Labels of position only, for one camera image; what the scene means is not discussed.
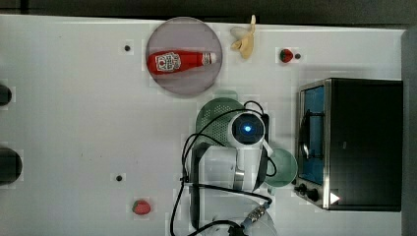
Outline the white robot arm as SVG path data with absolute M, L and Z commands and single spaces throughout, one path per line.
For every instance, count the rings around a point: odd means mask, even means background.
M 268 176 L 268 116 L 239 109 L 222 127 L 198 132 L 188 161 L 190 223 L 200 236 L 277 236 L 272 199 L 258 193 Z

